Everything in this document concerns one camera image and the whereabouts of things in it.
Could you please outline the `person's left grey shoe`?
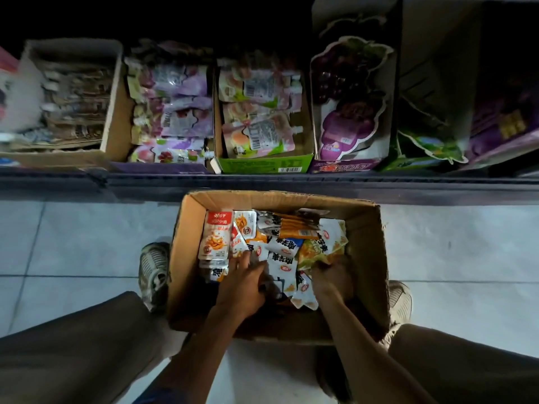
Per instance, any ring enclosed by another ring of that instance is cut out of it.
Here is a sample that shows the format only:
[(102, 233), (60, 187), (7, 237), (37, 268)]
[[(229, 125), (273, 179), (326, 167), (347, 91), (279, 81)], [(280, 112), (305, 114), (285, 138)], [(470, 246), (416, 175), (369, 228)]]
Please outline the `person's left grey shoe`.
[(154, 313), (165, 308), (169, 291), (170, 244), (153, 242), (141, 250), (138, 267), (138, 286), (141, 299)]

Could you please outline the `peach jelly pouch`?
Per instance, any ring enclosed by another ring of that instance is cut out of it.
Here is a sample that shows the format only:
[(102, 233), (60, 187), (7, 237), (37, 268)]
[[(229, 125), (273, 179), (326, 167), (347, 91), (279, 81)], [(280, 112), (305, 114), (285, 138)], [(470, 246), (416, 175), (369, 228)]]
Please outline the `peach jelly pouch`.
[(253, 103), (269, 109), (298, 112), (303, 102), (300, 72), (249, 67), (221, 67), (217, 82), (223, 103)]
[(267, 108), (257, 103), (251, 102), (230, 102), (223, 103), (222, 112), (225, 123), (235, 123), (246, 121), (254, 121), (257, 119), (267, 118), (273, 113), (285, 113), (287, 116), (301, 111), (301, 103), (293, 103), (289, 108), (277, 109)]
[(230, 158), (252, 159), (295, 150), (294, 137), (303, 133), (303, 126), (292, 126), (279, 112), (246, 123), (225, 123), (221, 131)]

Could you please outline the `red white package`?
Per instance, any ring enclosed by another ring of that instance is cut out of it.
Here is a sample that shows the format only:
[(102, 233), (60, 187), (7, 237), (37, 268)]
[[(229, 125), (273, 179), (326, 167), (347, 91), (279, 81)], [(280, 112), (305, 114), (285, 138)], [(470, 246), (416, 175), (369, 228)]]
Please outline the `red white package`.
[(19, 60), (0, 46), (0, 121), (6, 112), (11, 84), (17, 74), (18, 65)]

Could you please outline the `dark metal shelf edge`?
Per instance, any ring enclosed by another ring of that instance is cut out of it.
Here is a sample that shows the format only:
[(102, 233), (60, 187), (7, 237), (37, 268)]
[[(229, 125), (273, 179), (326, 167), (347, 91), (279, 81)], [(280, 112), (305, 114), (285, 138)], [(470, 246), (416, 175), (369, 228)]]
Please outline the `dark metal shelf edge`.
[(319, 175), (150, 175), (38, 171), (0, 167), (0, 200), (64, 203), (179, 204), (195, 190), (289, 191), (370, 200), (388, 205), (539, 205), (539, 177), (478, 173), (327, 173)]

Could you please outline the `person's right hand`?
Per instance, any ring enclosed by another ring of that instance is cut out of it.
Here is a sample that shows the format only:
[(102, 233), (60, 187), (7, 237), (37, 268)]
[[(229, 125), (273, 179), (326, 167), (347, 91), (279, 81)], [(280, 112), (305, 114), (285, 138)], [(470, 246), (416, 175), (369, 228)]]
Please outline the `person's right hand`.
[(354, 297), (351, 278), (312, 278), (314, 295), (320, 307), (328, 301), (346, 302)]

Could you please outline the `orange snack packet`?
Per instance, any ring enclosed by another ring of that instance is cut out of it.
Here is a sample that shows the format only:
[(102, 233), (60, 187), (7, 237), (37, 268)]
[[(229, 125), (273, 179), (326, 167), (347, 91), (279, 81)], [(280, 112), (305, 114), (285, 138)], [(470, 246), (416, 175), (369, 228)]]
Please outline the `orange snack packet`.
[(302, 240), (317, 240), (319, 238), (319, 217), (281, 213), (277, 213), (276, 216), (278, 216), (281, 221), (278, 235), (279, 238), (295, 238)]

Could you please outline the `person's left trouser leg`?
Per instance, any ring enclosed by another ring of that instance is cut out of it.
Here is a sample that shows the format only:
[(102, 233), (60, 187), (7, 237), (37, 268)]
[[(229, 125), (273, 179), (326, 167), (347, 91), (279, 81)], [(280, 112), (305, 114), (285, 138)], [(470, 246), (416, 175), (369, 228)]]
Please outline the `person's left trouser leg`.
[(0, 404), (116, 404), (184, 339), (124, 292), (0, 338)]

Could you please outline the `green yellow snack packet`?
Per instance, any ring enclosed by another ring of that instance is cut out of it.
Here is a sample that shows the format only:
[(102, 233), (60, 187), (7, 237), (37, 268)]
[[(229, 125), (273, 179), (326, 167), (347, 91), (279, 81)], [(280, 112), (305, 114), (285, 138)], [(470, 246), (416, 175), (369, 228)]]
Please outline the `green yellow snack packet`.
[(298, 254), (298, 269), (307, 270), (317, 262), (331, 264), (335, 255), (344, 254), (348, 244), (346, 222), (340, 219), (319, 220), (318, 238), (306, 240), (301, 245)]

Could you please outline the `stack of brown drink pouches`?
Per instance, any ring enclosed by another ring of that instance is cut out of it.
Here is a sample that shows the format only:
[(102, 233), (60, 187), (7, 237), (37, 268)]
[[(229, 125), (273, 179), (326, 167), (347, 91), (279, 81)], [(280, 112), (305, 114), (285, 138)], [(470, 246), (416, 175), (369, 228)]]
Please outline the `stack of brown drink pouches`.
[(44, 102), (36, 126), (8, 133), (9, 151), (92, 148), (104, 134), (111, 99), (111, 59), (37, 60)]

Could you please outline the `person's left forearm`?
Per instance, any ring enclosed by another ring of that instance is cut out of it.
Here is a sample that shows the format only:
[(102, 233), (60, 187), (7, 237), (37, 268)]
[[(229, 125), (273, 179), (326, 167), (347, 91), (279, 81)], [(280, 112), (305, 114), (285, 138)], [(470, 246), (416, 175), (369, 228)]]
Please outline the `person's left forearm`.
[(203, 326), (132, 404), (205, 404), (247, 305), (213, 307)]

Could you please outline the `person's grey shoe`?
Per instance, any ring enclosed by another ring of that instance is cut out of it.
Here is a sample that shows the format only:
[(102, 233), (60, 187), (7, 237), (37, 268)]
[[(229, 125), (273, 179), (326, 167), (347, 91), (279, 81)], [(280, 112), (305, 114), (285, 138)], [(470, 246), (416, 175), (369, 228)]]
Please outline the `person's grey shoe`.
[(138, 267), (138, 286), (141, 299), (154, 313), (165, 308), (169, 291), (170, 244), (153, 242), (141, 250)]
[(400, 327), (410, 322), (413, 309), (412, 293), (403, 282), (390, 280), (388, 292), (390, 326), (387, 334), (379, 341), (386, 350), (389, 350), (392, 339)]

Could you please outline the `open brown cardboard box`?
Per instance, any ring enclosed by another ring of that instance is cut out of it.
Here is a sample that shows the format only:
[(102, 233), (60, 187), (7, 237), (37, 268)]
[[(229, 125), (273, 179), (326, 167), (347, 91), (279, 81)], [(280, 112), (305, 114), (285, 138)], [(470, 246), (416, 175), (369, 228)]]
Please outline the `open brown cardboard box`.
[(287, 214), (301, 208), (329, 211), (344, 220), (352, 266), (351, 309), (368, 333), (380, 340), (389, 330), (388, 267), (381, 210), (372, 201), (317, 194), (256, 190), (199, 190), (186, 194), (179, 209), (169, 262), (166, 317), (171, 327), (196, 332), (215, 303), (217, 287), (198, 267), (207, 211), (268, 210)]

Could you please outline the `purple tray box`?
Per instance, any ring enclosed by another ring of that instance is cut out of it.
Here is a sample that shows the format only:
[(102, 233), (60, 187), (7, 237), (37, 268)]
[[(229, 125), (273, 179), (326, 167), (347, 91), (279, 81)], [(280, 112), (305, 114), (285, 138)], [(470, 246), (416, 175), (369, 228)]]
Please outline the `purple tray box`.
[(215, 175), (212, 167), (196, 163), (107, 162), (107, 169), (130, 175)]

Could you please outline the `plain cardboard shelf box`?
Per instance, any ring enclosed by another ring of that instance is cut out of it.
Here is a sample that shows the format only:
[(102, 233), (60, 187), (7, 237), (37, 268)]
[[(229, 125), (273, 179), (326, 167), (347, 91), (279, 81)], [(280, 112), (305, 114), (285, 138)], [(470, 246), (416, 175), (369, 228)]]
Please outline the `plain cardboard shelf box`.
[[(124, 48), (120, 41), (92, 38), (27, 40), (12, 81), (5, 115), (0, 121), (0, 166), (28, 169), (107, 169), (107, 162), (126, 160), (131, 150), (131, 109), (133, 103), (125, 86)], [(8, 133), (37, 125), (39, 106), (44, 102), (44, 75), (37, 60), (76, 58), (111, 59), (114, 77), (111, 99), (99, 145), (76, 150), (9, 151)]]

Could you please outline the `person's right grey shoe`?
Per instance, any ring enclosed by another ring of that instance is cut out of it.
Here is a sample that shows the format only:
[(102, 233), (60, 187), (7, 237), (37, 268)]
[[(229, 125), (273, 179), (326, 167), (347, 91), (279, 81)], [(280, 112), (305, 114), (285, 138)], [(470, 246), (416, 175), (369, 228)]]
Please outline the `person's right grey shoe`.
[(403, 282), (390, 280), (388, 292), (390, 326), (387, 334), (379, 341), (386, 350), (389, 350), (392, 339), (400, 327), (410, 322), (413, 309), (412, 293)]

